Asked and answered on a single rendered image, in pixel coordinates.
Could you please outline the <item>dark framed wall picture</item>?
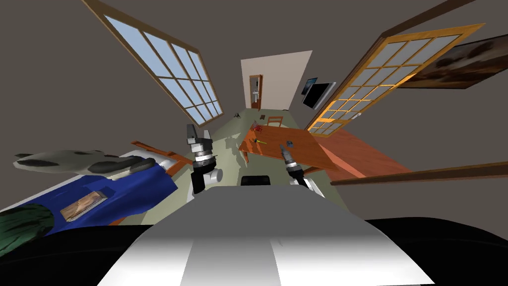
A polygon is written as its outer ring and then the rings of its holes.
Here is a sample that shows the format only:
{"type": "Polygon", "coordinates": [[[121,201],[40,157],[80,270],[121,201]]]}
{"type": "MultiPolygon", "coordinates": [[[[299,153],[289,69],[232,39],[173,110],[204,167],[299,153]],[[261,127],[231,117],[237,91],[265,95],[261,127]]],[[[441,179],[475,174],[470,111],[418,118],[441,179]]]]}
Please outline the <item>dark framed wall picture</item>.
{"type": "Polygon", "coordinates": [[[399,88],[467,89],[508,69],[508,34],[454,46],[399,88]]]}

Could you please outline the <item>small dark wall picture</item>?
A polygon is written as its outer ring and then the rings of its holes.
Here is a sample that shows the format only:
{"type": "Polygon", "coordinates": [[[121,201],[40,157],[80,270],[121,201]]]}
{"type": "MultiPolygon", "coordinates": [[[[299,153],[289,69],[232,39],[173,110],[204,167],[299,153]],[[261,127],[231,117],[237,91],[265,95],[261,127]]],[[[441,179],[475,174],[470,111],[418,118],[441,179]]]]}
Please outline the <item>small dark wall picture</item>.
{"type": "Polygon", "coordinates": [[[316,83],[317,79],[318,79],[317,77],[308,79],[308,80],[306,81],[306,83],[305,83],[305,85],[304,85],[303,89],[302,89],[301,95],[306,95],[306,94],[308,93],[308,91],[309,91],[310,87],[311,87],[314,83],[316,83]]]}

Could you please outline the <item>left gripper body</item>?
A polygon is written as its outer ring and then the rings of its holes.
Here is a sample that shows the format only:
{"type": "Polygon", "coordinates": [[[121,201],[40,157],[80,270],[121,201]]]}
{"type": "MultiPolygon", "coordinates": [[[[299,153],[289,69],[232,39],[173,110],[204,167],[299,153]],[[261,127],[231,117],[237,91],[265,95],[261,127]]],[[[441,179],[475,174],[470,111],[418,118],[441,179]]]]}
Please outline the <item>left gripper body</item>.
{"type": "Polygon", "coordinates": [[[207,142],[204,138],[187,139],[187,144],[190,146],[192,153],[207,152],[212,153],[213,141],[207,142]]]}

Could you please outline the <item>orange wooden table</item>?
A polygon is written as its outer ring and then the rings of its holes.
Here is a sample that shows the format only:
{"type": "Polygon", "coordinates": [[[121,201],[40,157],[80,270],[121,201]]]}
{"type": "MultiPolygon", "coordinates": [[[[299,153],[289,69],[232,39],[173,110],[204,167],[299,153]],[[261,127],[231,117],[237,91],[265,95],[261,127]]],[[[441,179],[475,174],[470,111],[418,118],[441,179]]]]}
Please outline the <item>orange wooden table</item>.
{"type": "Polygon", "coordinates": [[[248,154],[283,159],[280,146],[287,149],[292,158],[301,165],[309,166],[304,173],[321,170],[338,171],[338,166],[326,155],[307,130],[263,126],[260,132],[249,129],[239,147],[248,162],[248,154]]]}

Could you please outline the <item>brown wooden door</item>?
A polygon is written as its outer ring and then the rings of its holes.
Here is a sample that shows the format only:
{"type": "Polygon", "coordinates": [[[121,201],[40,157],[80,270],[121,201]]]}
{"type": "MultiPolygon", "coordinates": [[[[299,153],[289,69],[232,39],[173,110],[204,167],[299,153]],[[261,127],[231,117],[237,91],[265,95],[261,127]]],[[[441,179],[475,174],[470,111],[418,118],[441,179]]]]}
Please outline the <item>brown wooden door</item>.
{"type": "Polygon", "coordinates": [[[261,74],[250,75],[250,106],[253,109],[261,109],[263,76],[261,74]]]}

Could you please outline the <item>bed with blue cover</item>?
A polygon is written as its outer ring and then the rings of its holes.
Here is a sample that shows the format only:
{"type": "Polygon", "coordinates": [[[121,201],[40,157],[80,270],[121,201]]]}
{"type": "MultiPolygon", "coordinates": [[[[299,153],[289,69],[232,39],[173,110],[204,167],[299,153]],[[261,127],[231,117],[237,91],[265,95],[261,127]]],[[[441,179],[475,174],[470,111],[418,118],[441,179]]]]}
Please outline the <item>bed with blue cover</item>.
{"type": "Polygon", "coordinates": [[[146,146],[144,155],[99,150],[21,153],[14,166],[41,173],[75,173],[53,189],[0,212],[0,257],[44,237],[70,233],[63,245],[81,244],[83,230],[106,227],[146,212],[173,193],[173,176],[191,160],[146,146]]]}

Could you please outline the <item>orange wooden glass-paned door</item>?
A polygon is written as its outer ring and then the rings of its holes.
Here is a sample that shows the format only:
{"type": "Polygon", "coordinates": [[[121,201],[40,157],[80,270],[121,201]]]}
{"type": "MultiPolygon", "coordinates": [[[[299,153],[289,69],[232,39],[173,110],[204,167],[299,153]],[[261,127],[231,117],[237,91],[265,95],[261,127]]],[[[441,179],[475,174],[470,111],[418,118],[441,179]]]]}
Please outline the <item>orange wooden glass-paned door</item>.
{"type": "Polygon", "coordinates": [[[479,23],[381,39],[306,129],[313,136],[330,137],[483,26],[479,23]]]}

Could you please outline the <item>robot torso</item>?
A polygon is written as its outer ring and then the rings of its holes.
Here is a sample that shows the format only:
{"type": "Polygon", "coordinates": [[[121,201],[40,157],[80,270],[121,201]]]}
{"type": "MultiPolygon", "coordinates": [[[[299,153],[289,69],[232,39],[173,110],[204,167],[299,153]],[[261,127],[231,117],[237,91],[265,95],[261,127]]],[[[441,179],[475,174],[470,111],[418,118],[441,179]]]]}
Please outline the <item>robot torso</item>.
{"type": "Polygon", "coordinates": [[[138,238],[97,286],[430,284],[383,232],[300,185],[215,186],[138,238]]]}

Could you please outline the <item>large blue paned window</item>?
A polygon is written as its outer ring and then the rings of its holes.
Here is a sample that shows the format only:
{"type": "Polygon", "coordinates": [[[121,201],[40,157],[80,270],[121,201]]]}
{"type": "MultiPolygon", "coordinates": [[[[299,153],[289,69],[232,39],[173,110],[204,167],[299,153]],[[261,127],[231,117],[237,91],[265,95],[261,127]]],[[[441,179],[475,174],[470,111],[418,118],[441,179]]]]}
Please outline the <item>large blue paned window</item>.
{"type": "Polygon", "coordinates": [[[194,124],[202,127],[223,115],[197,48],[100,0],[81,1],[194,124]]]}

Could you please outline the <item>black wall television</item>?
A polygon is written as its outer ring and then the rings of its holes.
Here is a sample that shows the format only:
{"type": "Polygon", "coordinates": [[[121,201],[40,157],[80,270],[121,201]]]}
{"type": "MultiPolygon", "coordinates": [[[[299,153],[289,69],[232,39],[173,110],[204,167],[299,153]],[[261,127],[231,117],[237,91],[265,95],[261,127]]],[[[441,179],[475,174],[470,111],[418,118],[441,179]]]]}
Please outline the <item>black wall television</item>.
{"type": "Polygon", "coordinates": [[[306,93],[302,103],[317,110],[334,88],[336,82],[314,83],[306,93]]]}

